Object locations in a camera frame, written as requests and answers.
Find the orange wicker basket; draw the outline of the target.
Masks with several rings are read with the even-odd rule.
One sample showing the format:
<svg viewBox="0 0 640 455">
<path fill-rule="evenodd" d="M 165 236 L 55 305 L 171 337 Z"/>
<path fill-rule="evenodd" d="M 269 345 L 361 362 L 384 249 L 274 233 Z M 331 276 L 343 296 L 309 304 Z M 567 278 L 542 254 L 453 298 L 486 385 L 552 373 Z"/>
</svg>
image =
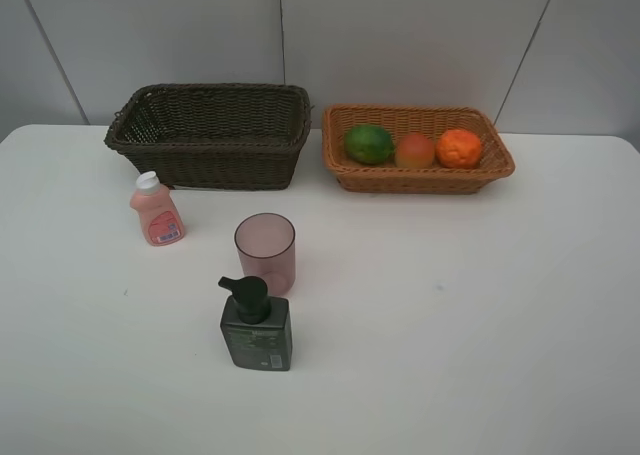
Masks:
<svg viewBox="0 0 640 455">
<path fill-rule="evenodd" d="M 352 192 L 470 194 L 515 171 L 492 122 L 468 107 L 336 104 L 322 138 L 325 166 Z"/>
</svg>

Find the green round fruit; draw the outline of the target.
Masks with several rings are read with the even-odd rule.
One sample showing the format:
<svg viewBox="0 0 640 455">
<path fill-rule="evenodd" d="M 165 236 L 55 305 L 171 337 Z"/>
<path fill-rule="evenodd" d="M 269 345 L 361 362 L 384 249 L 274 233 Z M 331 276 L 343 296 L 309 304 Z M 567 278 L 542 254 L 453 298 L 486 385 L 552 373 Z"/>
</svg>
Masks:
<svg viewBox="0 0 640 455">
<path fill-rule="evenodd" d="M 344 136 L 347 156 L 361 164 L 385 163 L 394 153 L 391 134 L 377 125 L 363 124 L 352 127 Z"/>
</svg>

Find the red-yellow mango fruit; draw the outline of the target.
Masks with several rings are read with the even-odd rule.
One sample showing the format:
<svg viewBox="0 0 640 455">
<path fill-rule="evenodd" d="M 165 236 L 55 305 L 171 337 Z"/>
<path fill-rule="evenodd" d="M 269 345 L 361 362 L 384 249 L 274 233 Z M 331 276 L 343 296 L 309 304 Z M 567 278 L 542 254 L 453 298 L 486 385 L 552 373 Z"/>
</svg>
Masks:
<svg viewBox="0 0 640 455">
<path fill-rule="evenodd" d="M 395 165 L 404 169 L 430 168 L 435 160 L 435 143 L 421 133 L 410 133 L 396 144 Z"/>
</svg>

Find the wrinkled orange tangerine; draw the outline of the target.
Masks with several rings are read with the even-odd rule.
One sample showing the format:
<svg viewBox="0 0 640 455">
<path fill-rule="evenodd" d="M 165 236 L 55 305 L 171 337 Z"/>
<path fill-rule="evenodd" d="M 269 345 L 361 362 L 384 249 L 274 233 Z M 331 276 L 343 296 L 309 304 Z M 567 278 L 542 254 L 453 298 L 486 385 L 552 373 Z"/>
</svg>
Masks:
<svg viewBox="0 0 640 455">
<path fill-rule="evenodd" d="M 464 129 L 445 131 L 435 146 L 439 163 L 451 169 L 473 169 L 483 154 L 483 144 L 473 132 Z"/>
</svg>

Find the dark brown wicker basket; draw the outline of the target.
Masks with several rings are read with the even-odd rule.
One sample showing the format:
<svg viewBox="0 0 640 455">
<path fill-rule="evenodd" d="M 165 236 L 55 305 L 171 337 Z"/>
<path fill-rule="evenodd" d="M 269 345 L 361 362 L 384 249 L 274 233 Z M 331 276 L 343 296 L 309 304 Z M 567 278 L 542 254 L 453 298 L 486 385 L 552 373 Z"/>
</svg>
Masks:
<svg viewBox="0 0 640 455">
<path fill-rule="evenodd" d="M 105 144 L 171 188 L 287 188 L 310 132 L 295 85 L 156 84 L 116 113 Z"/>
</svg>

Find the dark green pump bottle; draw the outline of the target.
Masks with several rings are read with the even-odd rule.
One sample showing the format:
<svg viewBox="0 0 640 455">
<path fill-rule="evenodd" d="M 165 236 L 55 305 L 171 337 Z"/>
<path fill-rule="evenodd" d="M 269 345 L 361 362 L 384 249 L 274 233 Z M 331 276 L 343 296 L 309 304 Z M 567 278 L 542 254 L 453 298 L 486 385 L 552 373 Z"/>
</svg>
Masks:
<svg viewBox="0 0 640 455">
<path fill-rule="evenodd" d="M 268 294 L 259 277 L 221 277 L 218 285 L 230 292 L 220 329 L 233 363 L 243 369 L 288 371 L 293 340 L 287 299 Z"/>
</svg>

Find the translucent pink plastic cup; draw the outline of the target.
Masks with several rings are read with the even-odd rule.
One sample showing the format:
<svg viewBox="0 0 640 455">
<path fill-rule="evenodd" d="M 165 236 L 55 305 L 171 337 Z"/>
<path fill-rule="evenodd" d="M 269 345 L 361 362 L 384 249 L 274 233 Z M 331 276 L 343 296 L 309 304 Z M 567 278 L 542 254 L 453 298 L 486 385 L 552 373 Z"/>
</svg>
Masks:
<svg viewBox="0 0 640 455">
<path fill-rule="evenodd" d="M 295 242 L 294 225 L 275 213 L 252 215 L 234 233 L 243 274 L 264 280 L 274 297 L 286 296 L 295 283 Z"/>
</svg>

